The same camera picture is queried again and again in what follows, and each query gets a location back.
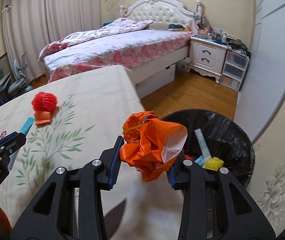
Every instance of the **tufted white headboard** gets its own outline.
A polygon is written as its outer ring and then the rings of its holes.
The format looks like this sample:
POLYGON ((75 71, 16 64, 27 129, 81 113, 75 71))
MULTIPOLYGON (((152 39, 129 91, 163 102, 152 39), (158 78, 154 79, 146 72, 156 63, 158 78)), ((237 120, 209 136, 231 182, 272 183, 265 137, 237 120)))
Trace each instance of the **tufted white headboard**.
POLYGON ((180 24, 193 29, 194 12, 185 8, 183 3, 176 0, 139 0, 128 8, 120 6, 120 17, 135 21, 152 20, 156 23, 180 24))

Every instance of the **yellow sponge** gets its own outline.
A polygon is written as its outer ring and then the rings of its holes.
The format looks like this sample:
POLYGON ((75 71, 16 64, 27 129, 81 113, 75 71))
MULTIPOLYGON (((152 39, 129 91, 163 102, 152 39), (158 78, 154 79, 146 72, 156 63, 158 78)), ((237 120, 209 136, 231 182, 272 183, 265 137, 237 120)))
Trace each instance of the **yellow sponge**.
POLYGON ((221 168, 224 164, 224 161, 214 157, 214 158, 209 158, 206 160, 206 163, 204 164, 205 169, 217 171, 219 168, 221 168))

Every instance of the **chair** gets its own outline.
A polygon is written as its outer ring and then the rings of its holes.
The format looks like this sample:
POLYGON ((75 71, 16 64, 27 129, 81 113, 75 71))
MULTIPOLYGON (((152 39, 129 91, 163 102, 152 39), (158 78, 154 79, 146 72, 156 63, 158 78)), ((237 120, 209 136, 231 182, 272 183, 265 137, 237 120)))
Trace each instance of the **chair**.
POLYGON ((25 61, 25 54, 22 55, 22 66, 18 67, 18 61, 15 59, 12 64, 12 72, 16 81, 11 84, 8 93, 12 98, 16 98, 26 92, 31 91, 33 88, 30 86, 30 79, 27 77, 26 68, 28 65, 25 61))

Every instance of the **drawer handle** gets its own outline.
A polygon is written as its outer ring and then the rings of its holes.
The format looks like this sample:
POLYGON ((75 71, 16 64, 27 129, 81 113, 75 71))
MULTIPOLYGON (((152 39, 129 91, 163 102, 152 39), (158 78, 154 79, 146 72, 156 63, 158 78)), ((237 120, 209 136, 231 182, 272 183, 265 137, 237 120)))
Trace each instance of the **drawer handle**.
MULTIPOLYGON (((203 57, 201 60, 204 61, 204 59, 207 60, 205 57, 203 57)), ((209 63, 209 60, 207 60, 207 62, 209 63)))
MULTIPOLYGON (((205 53, 207 50, 203 50, 203 53, 205 53)), ((209 55, 211 55, 211 52, 207 51, 209 53, 209 55)))

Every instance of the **bed frame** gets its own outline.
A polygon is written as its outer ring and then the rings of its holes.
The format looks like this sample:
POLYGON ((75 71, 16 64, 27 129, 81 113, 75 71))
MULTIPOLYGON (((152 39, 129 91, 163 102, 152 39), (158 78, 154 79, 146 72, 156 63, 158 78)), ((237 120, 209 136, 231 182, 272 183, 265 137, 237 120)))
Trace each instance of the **bed frame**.
MULTIPOLYGON (((195 34, 198 33, 193 18, 194 12, 187 10, 183 3, 176 0, 139 0, 129 7, 128 11, 121 5, 119 16, 135 21, 152 20, 155 23, 180 24, 189 27, 195 34)), ((189 47, 183 47, 151 62, 132 68, 129 71, 129 76, 133 84, 137 85, 162 69, 188 57, 188 55, 189 47)))

